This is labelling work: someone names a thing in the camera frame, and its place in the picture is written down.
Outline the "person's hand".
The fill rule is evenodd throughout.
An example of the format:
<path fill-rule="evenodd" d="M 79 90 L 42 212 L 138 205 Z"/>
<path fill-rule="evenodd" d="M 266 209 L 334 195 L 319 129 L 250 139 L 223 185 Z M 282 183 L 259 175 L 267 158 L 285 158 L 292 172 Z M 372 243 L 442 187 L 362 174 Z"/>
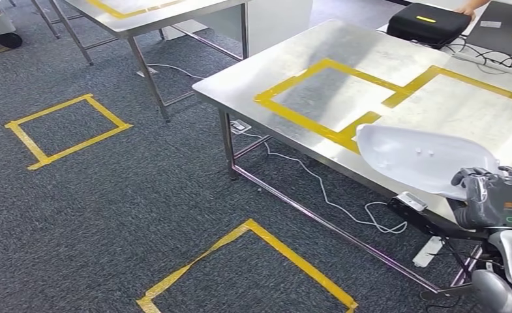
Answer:
<path fill-rule="evenodd" d="M 475 19 L 475 10 L 476 6 L 471 3 L 466 3 L 465 5 L 462 5 L 459 8 L 456 8 L 454 12 L 457 12 L 459 14 L 464 14 L 467 16 L 470 16 L 472 20 Z"/>

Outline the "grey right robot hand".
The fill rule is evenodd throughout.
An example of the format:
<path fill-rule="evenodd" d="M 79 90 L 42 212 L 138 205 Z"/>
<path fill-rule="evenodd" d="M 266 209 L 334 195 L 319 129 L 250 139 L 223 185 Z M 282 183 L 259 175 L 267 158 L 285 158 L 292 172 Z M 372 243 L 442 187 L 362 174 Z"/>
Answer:
<path fill-rule="evenodd" d="M 451 179 L 465 190 L 466 199 L 449 199 L 456 223 L 467 230 L 512 228 L 512 167 L 501 173 L 484 168 L 461 168 Z"/>

